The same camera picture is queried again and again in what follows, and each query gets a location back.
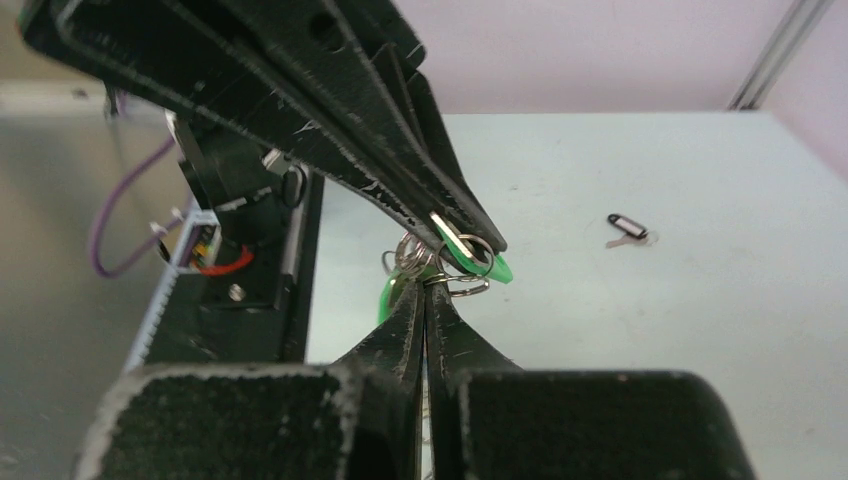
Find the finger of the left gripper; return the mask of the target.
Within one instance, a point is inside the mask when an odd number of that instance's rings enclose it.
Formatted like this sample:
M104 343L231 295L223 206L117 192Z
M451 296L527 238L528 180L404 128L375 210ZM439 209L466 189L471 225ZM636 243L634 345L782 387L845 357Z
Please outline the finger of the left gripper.
M465 182L389 1L28 1L33 50L309 165L430 246L506 241Z

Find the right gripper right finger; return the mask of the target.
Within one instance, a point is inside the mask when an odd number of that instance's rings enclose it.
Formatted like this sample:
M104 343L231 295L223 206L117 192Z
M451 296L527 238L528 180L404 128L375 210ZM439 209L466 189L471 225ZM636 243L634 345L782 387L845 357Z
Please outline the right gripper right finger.
M751 479L730 412L681 370L525 370L425 291L439 479Z

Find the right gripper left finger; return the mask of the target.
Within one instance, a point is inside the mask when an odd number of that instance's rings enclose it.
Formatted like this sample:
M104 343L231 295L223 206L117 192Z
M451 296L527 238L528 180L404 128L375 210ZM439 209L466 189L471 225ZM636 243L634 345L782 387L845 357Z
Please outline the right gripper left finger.
M424 289L329 364L160 363L104 395L76 479L417 479Z

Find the green capped key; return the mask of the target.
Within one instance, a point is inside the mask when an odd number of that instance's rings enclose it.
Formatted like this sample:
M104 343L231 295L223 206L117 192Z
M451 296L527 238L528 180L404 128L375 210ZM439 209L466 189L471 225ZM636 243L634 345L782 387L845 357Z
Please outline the green capped key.
M403 280L403 274L398 269L394 269L389 274L378 302L378 325L383 324L391 315L398 298L403 293Z
M444 247L460 270L502 284L513 281L513 272L506 260L496 254L488 242L473 234L460 233L451 222L436 212L431 212L429 216L441 236Z

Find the black tagged key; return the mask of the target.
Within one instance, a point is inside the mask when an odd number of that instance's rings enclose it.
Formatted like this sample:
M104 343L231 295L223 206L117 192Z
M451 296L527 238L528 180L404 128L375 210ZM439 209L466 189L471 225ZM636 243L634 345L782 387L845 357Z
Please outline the black tagged key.
M648 247L659 240L659 235L649 230L643 224L618 213L607 216L607 223L621 233L618 239L606 243L606 249L614 249L623 246Z

